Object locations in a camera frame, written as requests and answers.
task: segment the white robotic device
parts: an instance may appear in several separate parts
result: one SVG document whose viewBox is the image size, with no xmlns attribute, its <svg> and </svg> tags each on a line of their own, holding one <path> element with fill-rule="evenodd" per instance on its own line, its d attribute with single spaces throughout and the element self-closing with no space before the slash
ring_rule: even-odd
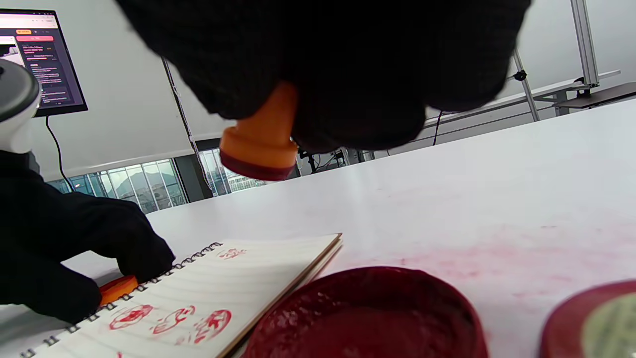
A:
<svg viewBox="0 0 636 358">
<path fill-rule="evenodd" d="M 0 150 L 30 152 L 31 118 L 38 110 L 41 87 L 24 67 L 0 59 Z"/>
</svg>

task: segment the glass window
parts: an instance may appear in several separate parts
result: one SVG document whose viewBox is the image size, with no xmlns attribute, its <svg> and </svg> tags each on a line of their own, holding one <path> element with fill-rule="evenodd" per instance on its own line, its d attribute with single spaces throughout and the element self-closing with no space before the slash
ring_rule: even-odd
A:
<svg viewBox="0 0 636 358">
<path fill-rule="evenodd" d="M 143 165 L 144 173 L 150 184 L 152 195 L 155 198 L 159 209 L 170 208 L 170 199 L 168 196 L 168 190 L 163 182 L 161 173 L 159 172 L 159 166 L 157 163 L 147 163 Z"/>
<path fill-rule="evenodd" d="M 168 200 L 171 206 L 182 205 L 186 203 L 186 197 L 183 195 L 183 190 L 177 180 L 176 171 L 172 166 L 172 161 L 159 161 L 157 162 L 159 167 L 159 173 L 165 183 L 165 187 L 168 191 Z"/>
<path fill-rule="evenodd" d="M 104 189 L 106 190 L 106 196 L 111 199 L 119 199 L 117 194 L 115 194 L 115 190 L 113 189 L 113 183 L 111 182 L 110 177 L 108 176 L 108 172 L 102 171 L 99 173 L 100 182 L 103 184 Z"/>
<path fill-rule="evenodd" d="M 76 192 L 132 201 L 144 213 L 187 203 L 170 159 L 74 176 L 69 181 Z M 60 192 L 71 192 L 64 180 L 49 184 Z"/>
<path fill-rule="evenodd" d="M 132 183 L 132 188 L 135 190 L 139 206 L 144 213 L 151 213 L 157 211 L 157 203 L 153 193 L 150 191 L 150 186 L 146 181 L 146 175 L 141 169 L 141 165 L 126 167 L 126 173 Z"/>
<path fill-rule="evenodd" d="M 238 175 L 224 167 L 221 164 L 218 148 L 199 152 L 199 156 L 204 165 L 205 176 L 216 191 L 215 195 L 225 195 L 267 184 L 264 180 Z"/>
<path fill-rule="evenodd" d="M 125 168 L 109 170 L 108 176 L 113 183 L 115 193 L 120 199 L 139 204 Z"/>
</svg>

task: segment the white wall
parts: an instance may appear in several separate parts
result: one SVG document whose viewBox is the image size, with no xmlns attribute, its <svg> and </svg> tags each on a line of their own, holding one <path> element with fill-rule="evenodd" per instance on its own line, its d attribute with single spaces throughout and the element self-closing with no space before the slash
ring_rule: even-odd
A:
<svg viewBox="0 0 636 358">
<path fill-rule="evenodd" d="M 88 111 L 52 116 L 67 176 L 192 153 L 163 64 L 113 0 L 0 0 L 0 8 L 56 10 Z M 34 154 L 45 180 L 61 178 L 43 118 Z"/>
<path fill-rule="evenodd" d="M 183 82 L 179 71 L 174 66 L 170 67 L 170 73 L 172 73 L 181 106 L 195 141 L 220 138 L 224 129 L 236 123 L 235 120 L 225 120 L 219 115 L 208 113 L 194 92 Z"/>
<path fill-rule="evenodd" d="M 634 0 L 587 0 L 593 42 L 600 73 L 620 69 L 622 74 L 601 81 L 600 90 L 625 82 L 636 81 L 636 1 Z M 533 89 L 552 83 L 581 77 L 581 60 L 576 41 L 572 8 L 568 0 L 534 0 L 519 38 L 519 53 L 523 67 L 528 73 L 528 81 Z M 515 73 L 512 62 L 509 73 Z M 509 82 L 498 97 L 506 97 L 523 92 L 517 81 Z M 537 102 L 537 109 L 550 103 Z M 443 124 L 439 133 L 454 131 L 529 111 L 527 104 L 519 104 L 502 110 L 484 113 L 467 119 Z M 541 119 L 555 116 L 552 109 L 539 112 Z M 437 144 L 498 131 L 517 125 L 532 123 L 532 116 L 502 120 L 472 129 L 440 136 Z M 432 136 L 435 128 L 428 128 L 418 136 Z M 432 145 L 432 139 L 416 141 L 389 150 L 391 155 Z M 376 157 L 387 155 L 379 151 Z"/>
</svg>

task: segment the monitor screen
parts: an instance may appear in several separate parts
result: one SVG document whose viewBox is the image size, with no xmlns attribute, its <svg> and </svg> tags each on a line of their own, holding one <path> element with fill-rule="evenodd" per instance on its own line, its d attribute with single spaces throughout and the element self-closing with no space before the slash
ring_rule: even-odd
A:
<svg viewBox="0 0 636 358">
<path fill-rule="evenodd" d="M 40 82 L 36 117 L 88 109 L 55 11 L 0 9 L 0 58 L 26 67 Z"/>
</svg>

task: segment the spiral binding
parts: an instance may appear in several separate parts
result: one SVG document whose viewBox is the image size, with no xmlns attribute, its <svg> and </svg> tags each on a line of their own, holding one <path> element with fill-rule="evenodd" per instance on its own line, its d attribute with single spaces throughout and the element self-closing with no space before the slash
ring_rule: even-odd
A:
<svg viewBox="0 0 636 358">
<path fill-rule="evenodd" d="M 197 257 L 203 257 L 205 256 L 208 252 L 212 252 L 214 251 L 215 248 L 219 247 L 223 245 L 223 243 L 212 243 L 206 247 L 203 248 L 203 250 L 199 251 L 199 252 L 195 252 L 192 256 L 185 258 L 183 261 L 181 261 L 181 263 L 179 264 L 175 264 L 172 266 L 172 269 L 165 272 L 164 274 L 161 275 L 161 277 L 163 276 L 170 276 L 174 273 L 174 270 L 176 269 L 183 269 L 184 267 L 186 267 L 186 264 L 191 264 L 192 262 L 195 262 L 197 260 Z M 161 281 L 161 278 L 153 278 L 152 280 L 145 282 L 145 283 L 141 283 L 140 285 L 138 285 L 134 291 L 137 292 L 144 292 L 145 290 L 148 289 L 148 283 L 159 283 Z M 134 295 L 131 294 L 125 294 L 121 297 L 119 297 L 119 299 L 122 299 L 124 301 L 128 301 L 129 299 L 135 297 Z M 97 309 L 97 311 L 95 313 L 93 313 L 92 315 L 84 318 L 80 323 L 82 322 L 95 322 L 100 316 L 98 315 L 98 313 L 100 313 L 103 310 L 107 310 L 107 311 L 112 311 L 115 308 L 117 308 L 118 306 L 115 304 L 117 301 L 113 302 L 113 303 L 109 303 L 105 306 L 101 306 L 100 308 Z M 78 326 L 77 324 L 73 325 L 73 326 L 69 326 L 66 327 L 66 331 L 68 333 L 75 333 L 77 331 L 79 331 L 81 329 L 80 326 Z M 56 336 L 50 336 L 49 338 L 45 339 L 42 341 L 43 344 L 45 344 L 47 347 L 50 347 L 56 343 L 60 342 L 60 340 L 56 337 Z M 21 358 L 31 358 L 34 357 L 36 355 L 36 351 L 33 348 L 30 348 L 28 350 L 26 350 L 25 352 L 20 353 L 20 357 Z"/>
</svg>

